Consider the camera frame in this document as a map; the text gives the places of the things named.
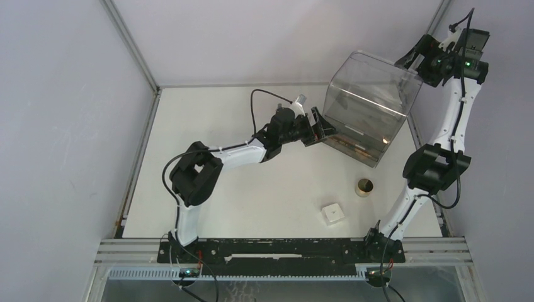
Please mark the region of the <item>white cube box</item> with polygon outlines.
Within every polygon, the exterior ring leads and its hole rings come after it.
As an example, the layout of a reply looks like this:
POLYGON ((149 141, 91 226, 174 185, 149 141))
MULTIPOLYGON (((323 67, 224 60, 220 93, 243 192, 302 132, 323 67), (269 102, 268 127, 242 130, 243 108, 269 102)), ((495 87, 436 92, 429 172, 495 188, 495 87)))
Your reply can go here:
POLYGON ((345 219, 345 214, 338 203, 324 206, 321 209, 321 215, 327 226, 337 224, 345 219))

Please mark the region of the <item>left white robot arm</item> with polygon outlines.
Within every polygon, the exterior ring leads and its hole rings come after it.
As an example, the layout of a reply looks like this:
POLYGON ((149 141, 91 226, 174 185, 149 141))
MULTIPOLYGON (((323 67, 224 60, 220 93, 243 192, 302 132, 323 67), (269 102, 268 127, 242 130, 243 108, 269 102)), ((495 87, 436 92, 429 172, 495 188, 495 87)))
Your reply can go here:
POLYGON ((309 147, 337 134, 337 129, 317 110, 296 114, 278 108, 270 122, 249 140, 230 147, 210 148, 193 142, 186 152, 170 159, 162 170, 162 184, 177 204, 172 253, 181 262, 193 260, 197 253, 197 224, 204 202, 212 195, 223 171, 248 164, 267 162, 280 154, 282 146, 300 141, 309 147))

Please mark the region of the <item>clear acrylic organizer box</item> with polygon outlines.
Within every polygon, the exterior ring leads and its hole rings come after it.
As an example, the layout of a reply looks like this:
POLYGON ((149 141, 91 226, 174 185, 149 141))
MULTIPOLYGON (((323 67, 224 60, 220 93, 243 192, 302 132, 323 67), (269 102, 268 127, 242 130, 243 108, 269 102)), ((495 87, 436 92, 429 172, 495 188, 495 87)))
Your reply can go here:
POLYGON ((326 91, 322 116, 337 133, 325 144, 375 168, 407 120, 422 85, 413 70, 353 52, 326 91))

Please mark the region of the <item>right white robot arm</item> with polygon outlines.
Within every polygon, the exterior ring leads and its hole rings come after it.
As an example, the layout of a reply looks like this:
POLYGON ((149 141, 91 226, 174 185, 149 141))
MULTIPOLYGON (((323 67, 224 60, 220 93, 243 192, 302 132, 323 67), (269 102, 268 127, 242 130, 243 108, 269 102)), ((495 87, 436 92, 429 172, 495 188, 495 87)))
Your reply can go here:
POLYGON ((425 34, 395 62, 397 67, 410 69, 422 56, 415 71, 425 84, 443 85, 446 113, 431 141, 409 156, 402 172, 406 186, 385 221, 378 221, 364 238, 364 253, 370 261, 379 262, 400 248, 407 226, 426 202, 432 201, 442 209, 458 204, 456 198, 451 205, 443 205, 435 195, 453 183, 461 190, 460 176, 471 163, 465 154, 465 132, 489 71, 489 64, 481 60, 489 37, 488 31, 466 28, 450 32, 442 42, 425 34))

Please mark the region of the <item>gold round jar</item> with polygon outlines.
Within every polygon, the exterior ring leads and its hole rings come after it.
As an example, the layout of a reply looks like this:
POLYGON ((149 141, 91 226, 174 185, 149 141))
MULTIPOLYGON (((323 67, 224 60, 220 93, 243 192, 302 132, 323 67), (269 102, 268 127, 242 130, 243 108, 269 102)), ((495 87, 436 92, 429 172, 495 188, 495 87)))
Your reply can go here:
POLYGON ((374 184, 370 179, 362 178, 356 183, 355 193, 361 198, 366 198, 373 191, 373 188, 374 184))

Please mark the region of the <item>black mounting rail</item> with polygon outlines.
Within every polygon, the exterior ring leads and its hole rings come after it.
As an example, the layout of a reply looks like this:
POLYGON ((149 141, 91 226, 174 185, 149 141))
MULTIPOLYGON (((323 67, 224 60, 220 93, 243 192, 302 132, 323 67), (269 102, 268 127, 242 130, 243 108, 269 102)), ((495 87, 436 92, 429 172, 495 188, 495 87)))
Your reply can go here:
POLYGON ((398 240, 378 238, 201 238, 186 247, 160 241, 157 263, 191 264, 217 277, 338 277, 356 265, 388 268, 406 261, 398 240))

